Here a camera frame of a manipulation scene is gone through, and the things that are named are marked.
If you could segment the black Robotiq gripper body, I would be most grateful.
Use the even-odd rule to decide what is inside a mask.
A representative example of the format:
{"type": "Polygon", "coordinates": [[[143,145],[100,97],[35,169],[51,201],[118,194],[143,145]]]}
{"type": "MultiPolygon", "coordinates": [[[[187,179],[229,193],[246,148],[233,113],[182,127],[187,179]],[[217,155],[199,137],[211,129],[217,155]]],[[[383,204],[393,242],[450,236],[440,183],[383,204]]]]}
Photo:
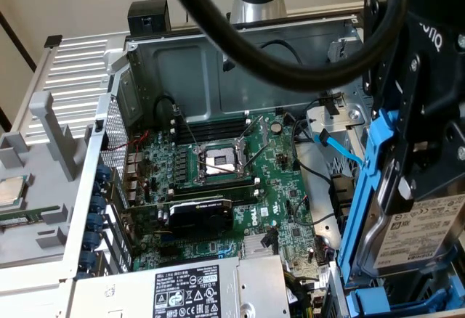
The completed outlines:
{"type": "Polygon", "coordinates": [[[405,89],[422,122],[457,121],[464,103],[464,0],[408,0],[405,89]]]}

